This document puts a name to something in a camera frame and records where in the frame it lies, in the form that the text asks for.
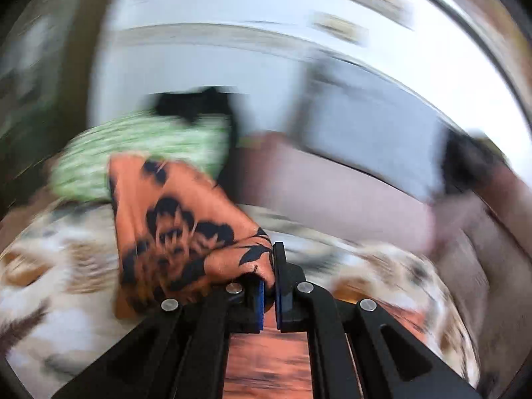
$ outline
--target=fabric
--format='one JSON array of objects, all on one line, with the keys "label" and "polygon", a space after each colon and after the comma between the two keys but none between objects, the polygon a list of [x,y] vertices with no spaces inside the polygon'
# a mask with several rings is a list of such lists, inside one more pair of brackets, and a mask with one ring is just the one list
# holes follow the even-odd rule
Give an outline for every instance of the fabric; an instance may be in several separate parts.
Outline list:
[{"label": "fabric", "polygon": [[35,282],[50,269],[50,265],[19,255],[16,252],[2,257],[5,264],[3,279],[8,285],[25,287]]},{"label": "fabric", "polygon": [[478,262],[471,241],[463,231],[442,248],[434,260],[438,274],[448,287],[478,349],[478,340],[486,316],[489,283]]},{"label": "fabric", "polygon": [[499,164],[478,195],[488,204],[532,259],[532,190],[506,165]]},{"label": "fabric", "polygon": [[489,281],[478,353],[480,390],[495,399],[532,349],[532,262],[514,236],[488,213],[464,231]]},{"label": "fabric", "polygon": [[27,205],[11,209],[0,222],[0,253],[14,241],[37,214],[57,200],[49,189],[41,188],[31,197]]},{"label": "fabric", "polygon": [[298,139],[313,152],[365,171],[420,201],[442,191],[446,124],[397,82],[325,57],[310,83]]},{"label": "fabric", "polygon": [[456,373],[477,385],[479,361],[473,343],[429,260],[390,244],[352,244],[265,208],[242,208],[272,242],[284,243],[287,261],[300,265],[308,281],[340,300],[376,300]]},{"label": "fabric", "polygon": [[[27,286],[6,281],[6,258],[46,263]],[[0,257],[0,356],[35,399],[49,399],[138,322],[118,320],[118,251],[106,204],[41,211]]]},{"label": "fabric", "polygon": [[176,117],[134,113],[93,127],[75,137],[52,168],[50,187],[66,200],[109,200],[107,164],[112,153],[186,160],[216,177],[228,149],[223,115],[201,116],[189,125]]},{"label": "fabric", "polygon": [[240,128],[230,97],[233,93],[221,91],[222,87],[208,87],[195,93],[162,93],[155,105],[155,113],[163,116],[182,117],[191,124],[197,124],[202,116],[220,114],[229,122],[229,152],[216,182],[230,200],[236,197],[236,169],[238,166],[237,143]]},{"label": "fabric", "polygon": [[376,178],[303,152],[268,132],[247,148],[241,202],[349,241],[385,241],[415,254],[434,244],[426,205]]},{"label": "fabric", "polygon": [[[256,223],[269,226],[270,237],[281,240],[287,248],[290,262],[300,264],[310,280],[331,287],[342,269],[342,257],[358,260],[357,252],[368,254],[373,246],[354,246],[330,235],[301,227],[286,218],[259,209],[242,208]],[[118,320],[114,315],[114,297],[119,286],[118,250],[116,247],[113,211],[110,205],[60,204],[40,213],[28,228],[2,253],[17,253],[27,259],[47,262],[51,268],[26,287],[0,281],[0,353],[7,357],[23,385],[35,399],[49,399],[60,387],[91,364],[134,328],[140,319]],[[369,278],[369,295],[396,306],[398,311],[425,313],[424,319],[436,319],[434,325],[445,325],[440,337],[448,341],[428,340],[434,329],[425,333],[427,344],[437,355],[459,371],[474,366],[474,359],[465,357],[455,363],[452,356],[464,349],[470,356],[467,335],[458,338],[450,313],[455,313],[439,293],[435,303],[427,304],[419,290],[432,287],[432,276],[421,288],[404,283],[402,275],[409,273],[408,255],[386,257],[390,274],[375,274],[371,263],[361,260],[361,276]],[[348,274],[342,280],[355,278]],[[408,285],[416,301],[407,298],[397,287],[388,296],[379,290],[391,290],[390,284]],[[423,311],[422,308],[433,308]],[[312,395],[306,335],[280,333],[275,328],[273,312],[265,314],[265,332],[236,335],[231,339],[226,372],[225,394],[240,397],[283,397],[291,399]],[[469,381],[474,384],[474,375]]]},{"label": "fabric", "polygon": [[433,260],[448,243],[453,242],[462,229],[473,223],[486,210],[486,205],[472,191],[458,195],[446,195],[432,205],[435,219],[434,249],[428,256]]},{"label": "fabric", "polygon": [[109,180],[120,256],[119,318],[245,273],[275,282],[268,236],[219,186],[184,162],[114,155]]}]

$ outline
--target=metal screw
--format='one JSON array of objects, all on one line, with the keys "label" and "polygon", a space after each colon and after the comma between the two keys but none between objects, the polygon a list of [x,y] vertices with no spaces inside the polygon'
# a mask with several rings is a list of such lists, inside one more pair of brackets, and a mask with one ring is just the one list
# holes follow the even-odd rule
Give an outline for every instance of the metal screw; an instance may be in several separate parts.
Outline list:
[{"label": "metal screw", "polygon": [[238,282],[232,282],[225,287],[225,291],[227,291],[230,294],[240,294],[242,290],[243,290],[242,285],[239,284]]},{"label": "metal screw", "polygon": [[373,312],[377,308],[377,303],[370,298],[365,298],[360,302],[360,308],[368,312]]},{"label": "metal screw", "polygon": [[301,293],[312,293],[314,286],[310,282],[300,282],[297,284],[297,290]]},{"label": "metal screw", "polygon": [[179,303],[175,298],[167,298],[161,303],[161,309],[165,312],[171,312],[178,308]]}]

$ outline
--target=gray pillow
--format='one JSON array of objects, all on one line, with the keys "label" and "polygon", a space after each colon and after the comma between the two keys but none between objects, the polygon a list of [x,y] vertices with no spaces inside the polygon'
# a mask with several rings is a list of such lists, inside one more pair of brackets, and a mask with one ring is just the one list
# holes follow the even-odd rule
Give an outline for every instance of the gray pillow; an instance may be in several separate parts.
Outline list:
[{"label": "gray pillow", "polygon": [[310,83],[299,141],[421,201],[441,192],[446,123],[402,86],[326,57]]}]

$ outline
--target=green cushion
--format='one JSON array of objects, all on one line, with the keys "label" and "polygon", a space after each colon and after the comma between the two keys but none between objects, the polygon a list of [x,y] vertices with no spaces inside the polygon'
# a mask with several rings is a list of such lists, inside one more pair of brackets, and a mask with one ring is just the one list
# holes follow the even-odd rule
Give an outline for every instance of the green cushion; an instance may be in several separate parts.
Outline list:
[{"label": "green cushion", "polygon": [[52,169],[50,186],[60,198],[109,200],[107,163],[118,152],[184,160],[216,178],[229,148],[229,130],[223,115],[202,115],[193,125],[150,111],[117,118],[68,143]]}]

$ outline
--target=black object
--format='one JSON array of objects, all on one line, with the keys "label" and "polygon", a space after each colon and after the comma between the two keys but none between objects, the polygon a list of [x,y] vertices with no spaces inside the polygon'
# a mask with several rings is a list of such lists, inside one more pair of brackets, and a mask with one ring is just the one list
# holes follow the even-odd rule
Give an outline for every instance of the black object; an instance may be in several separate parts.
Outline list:
[{"label": "black object", "polygon": [[460,194],[487,183],[500,161],[479,140],[449,129],[442,161],[445,193]]},{"label": "black object", "polygon": [[[335,300],[273,248],[281,332],[307,332],[316,399],[478,399],[479,394],[383,308]],[[157,311],[54,399],[215,399],[222,396],[229,335],[259,333],[262,282],[215,289],[200,304]]]},{"label": "black object", "polygon": [[230,103],[231,93],[220,91],[220,87],[208,87],[198,93],[162,93],[155,105],[159,115],[173,115],[194,124],[200,114],[222,114],[229,117],[229,152],[216,181],[228,198],[236,202],[237,190],[237,143],[239,139],[238,121]]}]

